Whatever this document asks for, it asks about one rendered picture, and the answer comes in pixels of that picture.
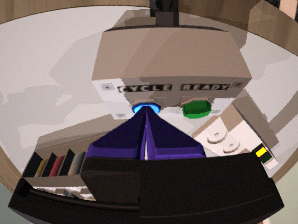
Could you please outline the grey flat mat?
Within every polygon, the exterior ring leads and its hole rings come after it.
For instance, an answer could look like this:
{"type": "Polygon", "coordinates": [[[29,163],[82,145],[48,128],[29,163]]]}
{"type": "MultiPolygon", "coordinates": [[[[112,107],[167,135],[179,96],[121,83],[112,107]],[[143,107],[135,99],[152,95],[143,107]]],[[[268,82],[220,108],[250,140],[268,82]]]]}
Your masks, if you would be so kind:
{"type": "MultiPolygon", "coordinates": [[[[34,150],[111,131],[114,119],[92,84],[102,32],[156,25],[150,8],[61,9],[0,24],[0,146],[22,174],[34,150]]],[[[228,31],[251,73],[232,101],[278,164],[298,148],[298,56],[240,28],[179,12],[179,25],[228,31]]]]}

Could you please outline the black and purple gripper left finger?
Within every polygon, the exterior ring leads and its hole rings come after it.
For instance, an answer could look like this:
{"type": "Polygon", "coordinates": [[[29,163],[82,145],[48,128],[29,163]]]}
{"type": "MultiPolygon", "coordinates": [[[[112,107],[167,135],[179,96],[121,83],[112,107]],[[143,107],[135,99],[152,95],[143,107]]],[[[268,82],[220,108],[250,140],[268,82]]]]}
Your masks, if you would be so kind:
{"type": "Polygon", "coordinates": [[[146,106],[142,106],[132,118],[91,143],[85,159],[91,156],[145,159],[145,124],[146,106]]]}

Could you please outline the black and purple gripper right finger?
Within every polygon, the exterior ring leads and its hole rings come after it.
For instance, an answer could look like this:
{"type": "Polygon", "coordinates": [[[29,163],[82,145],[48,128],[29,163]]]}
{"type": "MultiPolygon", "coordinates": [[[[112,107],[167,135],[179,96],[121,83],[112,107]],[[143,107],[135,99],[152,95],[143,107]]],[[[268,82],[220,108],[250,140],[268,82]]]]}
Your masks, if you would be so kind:
{"type": "Polygon", "coordinates": [[[147,159],[189,159],[206,157],[203,145],[168,123],[146,106],[147,159]]]}

